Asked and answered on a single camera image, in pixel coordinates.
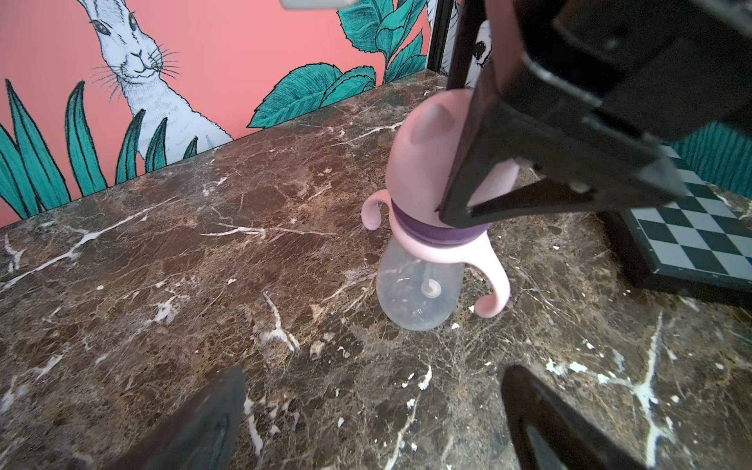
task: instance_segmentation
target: white rabbit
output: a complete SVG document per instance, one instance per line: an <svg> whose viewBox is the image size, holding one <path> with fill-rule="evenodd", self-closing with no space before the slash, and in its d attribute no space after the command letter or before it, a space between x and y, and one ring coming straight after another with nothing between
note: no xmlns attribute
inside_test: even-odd
<svg viewBox="0 0 752 470"><path fill-rule="evenodd" d="M102 46L102 57L115 73L131 113L145 110L138 152L146 157L156 127L167 117L165 156L167 164L183 158L198 137L197 152L232 140L217 124L194 111L188 102L160 77L165 60L156 42L141 31L124 0L77 0L86 9Z"/></svg>
<svg viewBox="0 0 752 470"><path fill-rule="evenodd" d="M433 31L437 6L438 0L426 0L426 9L431 31ZM457 27L459 26L459 9L460 6L456 2L453 2L452 14L449 17L449 27L447 28L447 41L444 43L444 54L441 57L441 71L445 74L449 73L449 66L452 63L454 41L457 34ZM483 69L483 66L486 65L486 61L491 55L491 31L488 20L481 23L481 27L478 30L478 38L475 41L473 60L470 61L468 77L465 80L465 85L471 87L475 87L475 83L478 82L478 76L481 75L481 70Z"/></svg>

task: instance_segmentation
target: pink baby bottle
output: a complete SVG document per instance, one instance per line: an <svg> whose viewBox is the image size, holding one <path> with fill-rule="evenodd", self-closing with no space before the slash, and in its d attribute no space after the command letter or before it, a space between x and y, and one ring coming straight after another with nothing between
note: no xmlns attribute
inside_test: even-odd
<svg viewBox="0 0 752 470"><path fill-rule="evenodd" d="M475 302L477 315L493 317L509 300L509 280L488 238L490 224L457 229L438 218L471 97L471 89L440 92L410 113L392 145L387 188L366 199L361 210L363 225L376 230L378 203L389 208L392 238L381 257L376 293L387 316L406 329L432 329L452 314L466 263L493 288ZM514 160L499 163L469 205L508 193L518 171Z"/></svg>

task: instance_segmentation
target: chessboard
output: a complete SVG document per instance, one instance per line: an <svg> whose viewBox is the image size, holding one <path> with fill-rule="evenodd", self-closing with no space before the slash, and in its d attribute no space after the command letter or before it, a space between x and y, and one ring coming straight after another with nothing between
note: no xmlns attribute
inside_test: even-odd
<svg viewBox="0 0 752 470"><path fill-rule="evenodd" d="M752 232L673 151L687 194L659 208L601 213L637 287L752 307Z"/></svg>

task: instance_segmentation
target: green leaf illustration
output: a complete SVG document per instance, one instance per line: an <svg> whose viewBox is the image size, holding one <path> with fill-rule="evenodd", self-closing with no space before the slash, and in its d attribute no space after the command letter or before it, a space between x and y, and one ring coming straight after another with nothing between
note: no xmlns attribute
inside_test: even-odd
<svg viewBox="0 0 752 470"><path fill-rule="evenodd" d="M138 153L138 137L141 135L141 122L146 111L140 110L131 120L120 146L115 170L115 184L125 183L136 177L136 153Z"/></svg>
<svg viewBox="0 0 752 470"><path fill-rule="evenodd" d="M196 145L199 143L199 138L194 137L193 140L188 144L188 147L186 148L186 152L183 154L183 160L189 159L192 156L195 156L196 154Z"/></svg>
<svg viewBox="0 0 752 470"><path fill-rule="evenodd" d="M324 92L321 107L332 105L375 87L376 71L373 67L358 67L348 70Z"/></svg>
<svg viewBox="0 0 752 470"><path fill-rule="evenodd" d="M65 107L65 143L81 195L106 189L105 176L99 168L94 140L83 112L83 81L73 89Z"/></svg>
<svg viewBox="0 0 752 470"><path fill-rule="evenodd" d="M8 89L8 101L11 103L13 131L18 150L39 202L45 209L70 202L71 195L65 186L65 180L50 155L39 128L24 108L10 80L5 81L5 88Z"/></svg>
<svg viewBox="0 0 752 470"><path fill-rule="evenodd" d="M331 64L308 64L291 71L255 110L248 127L272 127L318 109L324 92L342 75Z"/></svg>
<svg viewBox="0 0 752 470"><path fill-rule="evenodd" d="M401 7L386 15L378 26L376 48L384 53L387 63L389 63L399 45L402 44L402 39L406 36L405 24L410 16L413 1L403 3Z"/></svg>
<svg viewBox="0 0 752 470"><path fill-rule="evenodd" d="M151 173L167 166L165 158L165 131L167 130L167 118L156 127L154 135L149 141L149 148L146 150L146 172Z"/></svg>
<svg viewBox="0 0 752 470"><path fill-rule="evenodd" d="M337 10L342 31L362 52L378 52L376 31L381 20L394 10L392 0L361 0L357 5Z"/></svg>
<svg viewBox="0 0 752 470"><path fill-rule="evenodd" d="M384 83L389 83L423 70L426 67L426 56L420 55L422 48L423 32L420 32L410 44L399 51L397 57L389 64L387 72L384 75Z"/></svg>
<svg viewBox="0 0 752 470"><path fill-rule="evenodd" d="M37 196L26 174L21 154L13 139L0 124L0 197L18 214L26 219L39 214Z"/></svg>
<svg viewBox="0 0 752 470"><path fill-rule="evenodd" d="M410 35L410 31L413 30L413 26L415 26L415 23L418 21L418 17L423 12L423 9L426 7L426 2L424 0L409 0L407 3L412 3L412 8L410 9L408 20L405 23L405 30L402 33L402 39L400 39L399 41L400 44L405 42L405 39L408 38L408 36Z"/></svg>

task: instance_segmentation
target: bottle handle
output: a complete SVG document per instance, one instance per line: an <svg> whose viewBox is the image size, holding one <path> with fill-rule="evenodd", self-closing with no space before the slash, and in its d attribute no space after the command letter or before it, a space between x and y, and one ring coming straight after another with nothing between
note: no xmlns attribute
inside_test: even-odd
<svg viewBox="0 0 752 470"><path fill-rule="evenodd" d="M381 213L378 203L389 207L389 223L392 234L405 250L416 258L430 262L451 264L464 262L475 266L486 275L493 293L479 298L475 302L475 313L479 317L491 318L501 313L509 301L509 279L507 273L491 247L488 232L475 240L458 247L432 247L410 236L394 217L392 198L388 190L379 190L371 194L363 203L360 219L368 230L376 230L381 225Z"/></svg>
<svg viewBox="0 0 752 470"><path fill-rule="evenodd" d="M380 190L371 194L360 210L360 219L368 230L376 230L381 225L381 212L378 210L379 202L388 205L390 214L392 212L392 198L389 196L389 191Z"/></svg>

